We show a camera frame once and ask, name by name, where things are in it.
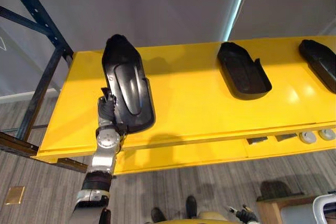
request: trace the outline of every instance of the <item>black molded cover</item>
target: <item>black molded cover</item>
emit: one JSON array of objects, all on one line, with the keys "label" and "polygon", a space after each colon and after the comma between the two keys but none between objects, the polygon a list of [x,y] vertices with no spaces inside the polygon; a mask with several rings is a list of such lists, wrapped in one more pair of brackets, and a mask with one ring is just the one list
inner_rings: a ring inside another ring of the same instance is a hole
[{"label": "black molded cover", "polygon": [[125,36],[116,34],[106,42],[102,65],[108,87],[116,98],[117,123],[127,133],[145,130],[155,121],[149,80],[141,56]]},{"label": "black molded cover", "polygon": [[243,47],[233,42],[222,43],[217,57],[234,96],[244,100],[256,99],[272,89],[260,59],[253,62]]},{"label": "black molded cover", "polygon": [[335,53],[329,47],[307,39],[301,42],[299,51],[324,85],[336,93]]}]

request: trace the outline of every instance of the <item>person's foot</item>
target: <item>person's foot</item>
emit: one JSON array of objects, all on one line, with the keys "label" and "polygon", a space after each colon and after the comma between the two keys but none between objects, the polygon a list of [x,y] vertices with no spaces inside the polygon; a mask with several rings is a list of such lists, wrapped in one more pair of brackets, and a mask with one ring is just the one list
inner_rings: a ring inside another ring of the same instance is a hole
[{"label": "person's foot", "polygon": [[197,216],[197,202],[194,196],[188,196],[185,202],[185,209],[188,219],[192,219]]},{"label": "person's foot", "polygon": [[158,222],[167,220],[165,215],[163,214],[163,212],[158,207],[154,207],[152,209],[151,215],[152,215],[152,220],[153,220],[154,223],[158,223]]}]

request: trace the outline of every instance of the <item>yellow surface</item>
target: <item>yellow surface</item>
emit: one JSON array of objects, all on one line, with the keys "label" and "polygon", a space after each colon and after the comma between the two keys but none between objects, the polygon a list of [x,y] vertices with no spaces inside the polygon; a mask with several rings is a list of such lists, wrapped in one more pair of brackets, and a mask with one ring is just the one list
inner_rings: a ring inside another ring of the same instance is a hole
[{"label": "yellow surface", "polygon": [[225,220],[199,220],[199,219],[193,219],[193,220],[168,220],[162,222],[162,224],[235,224],[235,223],[241,223],[241,222],[231,222],[231,221],[225,221]]},{"label": "yellow surface", "polygon": [[117,155],[115,174],[147,172],[169,168],[243,161],[336,148],[336,140],[306,144],[299,137],[277,142],[274,136],[261,143],[248,144],[246,139],[211,143],[175,145],[151,149],[127,150]]},{"label": "yellow surface", "polygon": [[[335,36],[305,38],[336,51]],[[260,58],[273,86],[266,96],[251,101],[230,94],[216,61],[218,42],[138,48],[150,79],[156,123],[129,135],[123,149],[222,143],[335,126],[336,96],[299,55],[302,39],[235,41],[253,59]],[[101,56],[102,51],[75,54],[36,158],[83,156],[96,150],[97,99],[106,86]],[[302,152],[295,148],[289,146],[285,153]]]}]

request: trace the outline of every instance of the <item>black plastic part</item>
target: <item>black plastic part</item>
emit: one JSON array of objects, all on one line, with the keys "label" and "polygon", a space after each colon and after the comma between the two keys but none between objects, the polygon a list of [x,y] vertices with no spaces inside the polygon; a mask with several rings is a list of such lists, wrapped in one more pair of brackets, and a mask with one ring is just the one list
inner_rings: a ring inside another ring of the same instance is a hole
[{"label": "black plastic part", "polygon": [[112,175],[110,173],[100,171],[87,173],[82,185],[82,190],[97,189],[97,190],[110,191],[111,181],[112,181]]},{"label": "black plastic part", "polygon": [[268,137],[261,136],[261,137],[248,138],[247,142],[248,142],[248,144],[255,144],[255,143],[260,143],[260,142],[265,141],[265,140],[268,140]]},{"label": "black plastic part", "polygon": [[111,211],[104,208],[101,212],[99,224],[111,224]]},{"label": "black plastic part", "polygon": [[260,60],[253,62],[243,47],[233,42],[222,43],[217,57],[233,96],[251,100],[264,96],[272,89]]},{"label": "black plastic part", "polygon": [[155,121],[149,81],[138,51],[125,36],[113,35],[102,57],[106,82],[115,96],[116,123],[127,133],[145,130]]},{"label": "black plastic part", "polygon": [[299,51],[324,85],[336,94],[336,54],[329,47],[307,39],[301,42]]},{"label": "black plastic part", "polygon": [[99,117],[114,122],[114,101],[100,97],[98,100]]},{"label": "black plastic part", "polygon": [[77,208],[87,208],[87,207],[107,207],[109,205],[109,198],[107,196],[101,196],[100,201],[81,201],[75,206]]}]

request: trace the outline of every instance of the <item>metal shelving rack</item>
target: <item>metal shelving rack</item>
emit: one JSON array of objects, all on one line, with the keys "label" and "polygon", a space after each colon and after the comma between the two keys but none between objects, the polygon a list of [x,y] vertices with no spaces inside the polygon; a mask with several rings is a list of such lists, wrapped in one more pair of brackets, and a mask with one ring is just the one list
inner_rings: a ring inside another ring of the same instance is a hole
[{"label": "metal shelving rack", "polygon": [[[55,23],[52,21],[39,0],[20,1],[23,3],[36,22],[33,22],[30,19],[14,13],[2,6],[0,6],[0,16],[44,34],[55,46],[55,50],[37,85],[22,123],[17,129],[16,136],[14,137],[0,132],[0,150],[21,157],[31,158],[32,156],[36,156],[39,148],[39,146],[28,143],[28,138],[33,128],[36,116],[39,112],[43,98],[61,57],[63,57],[66,60],[68,66],[70,66],[72,62],[73,50],[67,44],[64,37],[57,29]],[[69,158],[59,158],[58,162],[53,165],[82,173],[85,173],[87,169],[85,164],[71,160]]]}]

